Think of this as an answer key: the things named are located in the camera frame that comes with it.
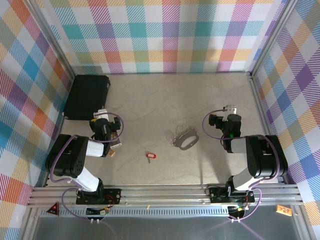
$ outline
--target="red keychain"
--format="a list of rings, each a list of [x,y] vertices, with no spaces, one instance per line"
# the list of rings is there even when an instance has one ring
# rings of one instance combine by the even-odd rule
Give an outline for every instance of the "red keychain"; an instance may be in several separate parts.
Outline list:
[[[154,153],[148,152],[146,157],[150,159],[155,159],[157,156]]]

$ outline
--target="aluminum frame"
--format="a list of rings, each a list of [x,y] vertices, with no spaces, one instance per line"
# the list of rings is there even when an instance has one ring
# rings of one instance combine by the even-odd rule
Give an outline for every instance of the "aluminum frame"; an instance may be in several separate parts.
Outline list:
[[[39,25],[43,35],[45,36],[46,40],[52,47],[53,51],[57,55],[60,63],[65,69],[65,72],[68,74],[68,77],[73,80],[75,78],[75,72],[70,65],[64,51],[59,45],[58,40],[55,37],[55,34],[51,30],[49,24],[47,23],[41,9],[39,8],[38,4],[35,0],[23,0],[29,11],[31,12],[32,16],[34,17],[36,23]]]
[[[252,76],[255,76],[257,74],[257,72],[261,69],[263,64],[266,62],[267,57],[268,57],[273,45],[278,40],[278,38],[282,32],[282,29],[285,27],[291,13],[295,9],[298,2],[299,2],[299,0],[287,0],[281,15],[279,16],[271,34],[269,35],[268,39],[266,40],[266,44],[264,45],[260,56],[258,57],[255,65],[253,66],[253,69],[251,72]]]
[[[178,184],[178,185],[115,185],[106,188],[122,189],[121,200],[115,208],[125,207],[205,207],[213,205],[237,206],[237,203],[210,203],[209,196],[205,195],[206,184]],[[302,204],[297,185],[280,183],[261,183],[261,205],[299,205]],[[31,194],[28,207],[51,207],[55,202],[61,203],[61,196],[69,186],[35,187]],[[258,191],[255,193],[255,202],[259,200]],[[75,191],[68,191],[64,195],[64,202],[68,206],[76,205]],[[87,207],[102,208],[105,205],[87,205]]]
[[[260,123],[261,123],[262,129],[263,129],[263,133],[265,135],[271,135],[271,134],[273,134],[273,131],[272,131],[270,122],[268,120],[264,105],[262,103],[256,82],[250,76],[249,73],[247,75],[247,78],[248,78],[249,85],[250,85],[251,92],[252,92],[252,96],[253,96],[253,99],[255,102],[256,110],[259,115],[259,119],[260,119]],[[289,183],[287,176],[284,176],[283,180],[285,183],[287,183],[287,184]],[[300,204],[300,205],[292,205],[291,204],[290,207],[292,209],[295,225],[297,227],[300,238],[303,240],[316,240],[317,238],[316,238],[315,232],[313,231],[312,226],[309,222],[308,215],[305,210],[305,206],[303,204]]]

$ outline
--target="metal plate with pins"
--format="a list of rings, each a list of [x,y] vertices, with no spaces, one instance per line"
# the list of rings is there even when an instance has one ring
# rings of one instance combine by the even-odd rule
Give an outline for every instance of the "metal plate with pins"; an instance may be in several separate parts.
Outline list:
[[[184,145],[184,142],[188,141],[189,138],[194,140],[189,142],[187,145]],[[197,134],[197,130],[193,127],[187,127],[173,138],[172,145],[185,151],[194,146],[198,140],[199,136]]]

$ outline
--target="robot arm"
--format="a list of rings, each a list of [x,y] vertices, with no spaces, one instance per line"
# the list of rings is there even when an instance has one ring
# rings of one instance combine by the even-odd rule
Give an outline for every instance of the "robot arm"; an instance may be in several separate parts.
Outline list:
[[[80,187],[78,191],[80,198],[77,201],[90,200],[92,204],[100,204],[105,201],[104,185],[101,179],[85,168],[85,158],[86,156],[105,157],[110,150],[110,142],[97,141],[111,140],[111,134],[120,129],[121,123],[117,117],[114,118],[114,122],[110,122],[105,109],[99,110],[94,117],[89,122],[94,132],[92,139],[87,136],[74,137],[59,157],[53,174],[67,177]],[[45,162],[48,172],[51,171],[57,155],[70,138],[71,135],[67,134],[60,134],[57,137]]]
[[[225,116],[209,116],[209,124],[220,129],[223,133],[223,148],[228,153],[244,153],[247,159],[247,168],[235,176],[231,176],[226,183],[228,196],[247,196],[249,186],[258,180],[271,178],[276,174],[277,162],[274,151],[267,140],[259,135],[237,138],[241,135],[241,116],[236,114],[235,106],[224,108]],[[288,171],[288,163],[278,137],[267,135],[274,145],[279,157],[280,170],[278,176],[284,176]]]

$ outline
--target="metal bracket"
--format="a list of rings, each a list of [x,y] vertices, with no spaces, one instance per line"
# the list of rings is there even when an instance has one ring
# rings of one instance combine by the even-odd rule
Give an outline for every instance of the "metal bracket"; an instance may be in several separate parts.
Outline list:
[[[212,204],[237,206],[232,203],[211,203],[210,197],[204,193],[208,185],[206,184],[178,184],[178,185],[117,185],[104,186],[104,189],[121,189],[121,199],[118,207],[200,207]],[[218,187],[224,188],[225,185],[218,184]],[[302,204],[297,185],[284,183],[261,183],[257,185],[262,190],[261,205],[295,205]],[[47,186],[35,187],[28,203],[29,208],[51,207],[56,201],[61,203],[62,193],[69,188],[68,186]],[[259,192],[254,190],[255,200],[259,199]],[[75,192],[68,191],[65,193],[64,202],[73,207],[87,206],[90,208],[99,205],[81,204],[76,205],[77,196]]]
[[[96,199],[91,200],[89,197],[86,197],[85,195],[78,194],[76,198],[75,204],[77,205],[109,205],[114,204],[118,205],[121,200],[121,189],[119,188],[105,188],[103,190],[104,200],[103,202],[97,203]]]
[[[195,137],[195,140],[190,142],[187,146],[182,147],[182,144],[184,143],[184,141],[187,140],[188,138],[191,138],[191,137]],[[173,146],[180,148],[181,150],[184,151],[184,150],[188,150],[193,145],[195,145],[198,142],[198,140],[199,140],[199,136],[197,134],[197,130],[192,128],[189,131],[187,131],[186,133],[184,133],[180,138],[176,139],[173,143]]]
[[[229,114],[237,114],[237,107],[234,105],[224,106],[223,110],[224,110],[224,115],[223,115],[223,119],[222,119],[223,122],[227,121]]]
[[[222,187],[209,187],[210,203],[236,203],[236,204],[253,204],[255,203],[255,195],[253,191],[243,194],[228,196],[228,190]]]

